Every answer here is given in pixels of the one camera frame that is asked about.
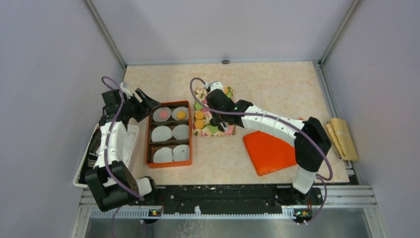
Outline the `floral tray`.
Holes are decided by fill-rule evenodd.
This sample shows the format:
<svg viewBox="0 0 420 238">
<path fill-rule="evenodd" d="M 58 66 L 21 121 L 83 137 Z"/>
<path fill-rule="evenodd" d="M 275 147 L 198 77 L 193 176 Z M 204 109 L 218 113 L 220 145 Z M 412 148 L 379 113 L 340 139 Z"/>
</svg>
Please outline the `floral tray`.
<svg viewBox="0 0 420 238">
<path fill-rule="evenodd" d="M 207 95 L 207 90 L 204 87 L 196 87 L 194 90 L 194 95 L 207 106 L 207 100 L 205 99 Z M 231 86 L 224 87 L 224 93 L 229 98 L 235 101 L 234 99 L 234 89 Z M 194 101 L 193 104 L 193 122 L 192 130 L 193 134 L 197 137 L 224 137 L 224 136 L 234 136 L 236 134 L 235 125 L 227 125 L 227 131 L 221 131 L 218 126 L 211 125 L 210 121 L 212 119 L 211 112 L 208 109 L 205 109 L 197 101 Z"/>
</svg>

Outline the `orange cookie box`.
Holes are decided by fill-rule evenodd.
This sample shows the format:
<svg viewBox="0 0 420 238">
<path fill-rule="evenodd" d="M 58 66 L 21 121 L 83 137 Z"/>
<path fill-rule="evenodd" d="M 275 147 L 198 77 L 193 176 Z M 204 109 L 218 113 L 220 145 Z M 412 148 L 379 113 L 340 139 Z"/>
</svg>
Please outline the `orange cookie box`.
<svg viewBox="0 0 420 238">
<path fill-rule="evenodd" d="M 161 103 L 148 122 L 145 161 L 149 168 L 190 166 L 193 163 L 192 122 L 188 101 Z"/>
</svg>

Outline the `orange box lid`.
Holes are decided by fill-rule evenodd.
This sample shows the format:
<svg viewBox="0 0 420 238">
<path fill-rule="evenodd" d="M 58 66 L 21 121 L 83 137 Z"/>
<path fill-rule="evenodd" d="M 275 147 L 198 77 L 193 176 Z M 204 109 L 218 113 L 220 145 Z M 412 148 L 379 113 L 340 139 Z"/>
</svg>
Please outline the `orange box lid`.
<svg viewBox="0 0 420 238">
<path fill-rule="evenodd" d="M 295 133 L 304 126 L 301 120 L 245 116 L 241 121 L 244 128 L 255 130 L 243 141 L 259 176 L 297 165 Z"/>
</svg>

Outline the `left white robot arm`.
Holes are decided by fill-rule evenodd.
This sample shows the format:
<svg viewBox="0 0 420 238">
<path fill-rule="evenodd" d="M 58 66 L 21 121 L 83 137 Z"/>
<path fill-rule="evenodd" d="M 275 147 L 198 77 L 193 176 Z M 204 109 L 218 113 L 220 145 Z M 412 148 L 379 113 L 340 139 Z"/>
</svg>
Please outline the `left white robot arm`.
<svg viewBox="0 0 420 238">
<path fill-rule="evenodd" d="M 153 205 L 159 197 L 155 181 L 150 176 L 135 179 L 123 161 L 123 149 L 128 144 L 129 121 L 142 121 L 161 104 L 140 88 L 134 94 L 122 87 L 111 89 L 102 98 L 101 143 L 95 165 L 85 173 L 87 186 L 103 212 L 124 205 Z"/>
</svg>

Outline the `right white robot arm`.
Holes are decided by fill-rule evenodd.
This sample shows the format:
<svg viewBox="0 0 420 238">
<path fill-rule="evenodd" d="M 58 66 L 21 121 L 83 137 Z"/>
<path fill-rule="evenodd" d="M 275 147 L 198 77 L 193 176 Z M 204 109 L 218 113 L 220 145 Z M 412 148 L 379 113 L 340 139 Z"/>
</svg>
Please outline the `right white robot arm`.
<svg viewBox="0 0 420 238">
<path fill-rule="evenodd" d="M 310 199 L 312 188 L 321 164 L 325 161 L 332 143 L 320 121 L 289 119 L 265 110 L 245 100 L 234 102 L 218 82 L 206 83 L 206 105 L 215 122 L 226 128 L 228 124 L 248 128 L 276 137 L 294 148 L 298 164 L 290 197 L 296 204 Z"/>
</svg>

